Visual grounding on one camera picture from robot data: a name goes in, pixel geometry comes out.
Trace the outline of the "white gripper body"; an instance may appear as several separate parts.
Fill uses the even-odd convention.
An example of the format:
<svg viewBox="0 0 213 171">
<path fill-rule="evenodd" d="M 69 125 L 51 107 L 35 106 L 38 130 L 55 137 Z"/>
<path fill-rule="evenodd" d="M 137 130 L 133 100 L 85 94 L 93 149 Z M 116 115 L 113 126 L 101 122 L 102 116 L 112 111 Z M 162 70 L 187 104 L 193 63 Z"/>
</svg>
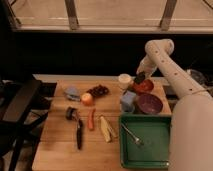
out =
<svg viewBox="0 0 213 171">
<path fill-rule="evenodd" d="M 150 65 L 146 65 L 144 63 L 140 64 L 139 67 L 137 68 L 136 73 L 139 74 L 141 72 L 144 72 L 146 76 L 150 76 L 154 72 L 154 68 Z"/>
</svg>

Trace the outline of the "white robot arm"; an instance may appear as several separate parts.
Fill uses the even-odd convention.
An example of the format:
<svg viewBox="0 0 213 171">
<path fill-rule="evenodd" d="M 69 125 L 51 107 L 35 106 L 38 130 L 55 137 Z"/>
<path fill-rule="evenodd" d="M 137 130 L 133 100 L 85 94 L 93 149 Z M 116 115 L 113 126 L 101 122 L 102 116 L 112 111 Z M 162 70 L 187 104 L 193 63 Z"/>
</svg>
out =
<svg viewBox="0 0 213 171">
<path fill-rule="evenodd" d="M 213 97 L 170 55 L 171 39 L 150 40 L 138 72 L 159 69 L 179 98 L 171 120 L 168 171 L 213 171 Z"/>
</svg>

